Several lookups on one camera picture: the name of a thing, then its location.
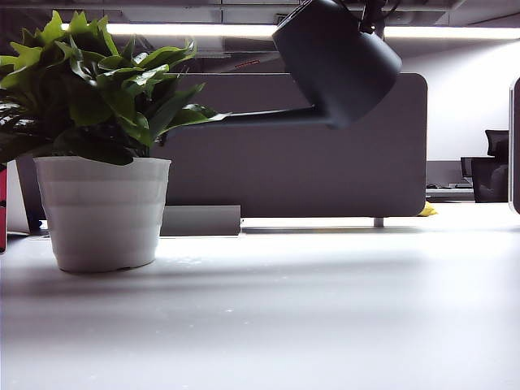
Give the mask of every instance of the white flower pot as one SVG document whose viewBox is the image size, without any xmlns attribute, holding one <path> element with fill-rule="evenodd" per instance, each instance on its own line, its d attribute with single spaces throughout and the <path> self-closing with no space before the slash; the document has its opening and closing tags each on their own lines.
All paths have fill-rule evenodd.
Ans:
<svg viewBox="0 0 520 390">
<path fill-rule="evenodd" d="M 134 158 L 122 167 L 80 157 L 34 160 L 59 268 L 104 272 L 154 260 L 169 160 Z"/>
</svg>

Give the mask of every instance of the office chair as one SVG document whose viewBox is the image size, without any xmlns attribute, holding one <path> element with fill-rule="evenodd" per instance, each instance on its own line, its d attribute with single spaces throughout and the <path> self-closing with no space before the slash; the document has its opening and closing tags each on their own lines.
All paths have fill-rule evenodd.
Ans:
<svg viewBox="0 0 520 390">
<path fill-rule="evenodd" d="M 509 157 L 509 130 L 486 130 L 487 155 L 502 162 Z"/>
<path fill-rule="evenodd" d="M 475 202 L 507 202 L 509 131 L 485 133 L 491 157 L 461 157 L 462 177 L 473 184 Z"/>
<path fill-rule="evenodd" d="M 472 158 L 474 201 L 508 201 L 508 164 L 496 158 Z"/>
</svg>

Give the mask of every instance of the desk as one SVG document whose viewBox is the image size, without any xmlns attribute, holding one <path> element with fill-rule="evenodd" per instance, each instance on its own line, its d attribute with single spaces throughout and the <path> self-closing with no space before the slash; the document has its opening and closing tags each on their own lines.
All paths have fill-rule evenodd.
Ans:
<svg viewBox="0 0 520 390">
<path fill-rule="evenodd" d="M 379 229 L 165 238 L 153 264 L 100 275 L 12 240 L 2 390 L 519 389 L 520 216 L 436 207 Z"/>
<path fill-rule="evenodd" d="M 472 188 L 427 188 L 426 198 L 432 197 L 475 200 Z"/>
</svg>

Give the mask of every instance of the ceiling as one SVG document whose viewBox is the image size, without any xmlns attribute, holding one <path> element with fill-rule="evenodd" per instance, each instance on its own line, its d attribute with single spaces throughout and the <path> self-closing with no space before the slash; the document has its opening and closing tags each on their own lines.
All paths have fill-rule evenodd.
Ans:
<svg viewBox="0 0 520 390">
<path fill-rule="evenodd" d="M 348 0 L 349 9 L 361 14 L 362 0 Z M 388 0 L 387 9 L 395 0 Z M 0 3 L 0 53 L 11 50 L 9 41 L 20 39 L 20 29 L 42 27 L 51 10 L 67 20 L 73 10 L 85 10 L 89 18 L 109 15 L 111 22 L 276 24 L 297 7 L 299 0 L 2 0 Z M 520 0 L 402 0 L 387 25 L 520 25 Z M 140 37 L 140 50 L 179 46 L 184 38 Z M 474 44 L 468 41 L 411 41 L 392 39 L 388 44 L 401 57 L 449 50 Z M 262 72 L 282 72 L 283 64 L 271 41 L 240 38 L 197 39 L 198 55 L 192 72 L 247 72 L 265 63 Z"/>
</svg>

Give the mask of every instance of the fluorescent light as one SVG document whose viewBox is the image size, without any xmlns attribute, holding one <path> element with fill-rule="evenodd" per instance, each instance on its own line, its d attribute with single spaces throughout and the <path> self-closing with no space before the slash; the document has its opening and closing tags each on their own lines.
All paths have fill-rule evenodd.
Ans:
<svg viewBox="0 0 520 390">
<path fill-rule="evenodd" d="M 270 37 L 276 30 L 272 24 L 123 24 L 110 23 L 114 35 L 189 36 L 189 37 Z M 520 39 L 520 28 L 480 27 L 397 27 L 384 29 L 388 38 L 439 39 Z"/>
<path fill-rule="evenodd" d="M 266 24 L 113 24 L 106 26 L 114 35 L 189 37 L 270 37 L 275 25 Z"/>
<path fill-rule="evenodd" d="M 387 38 L 520 39 L 520 28 L 397 27 L 384 29 Z"/>
</svg>

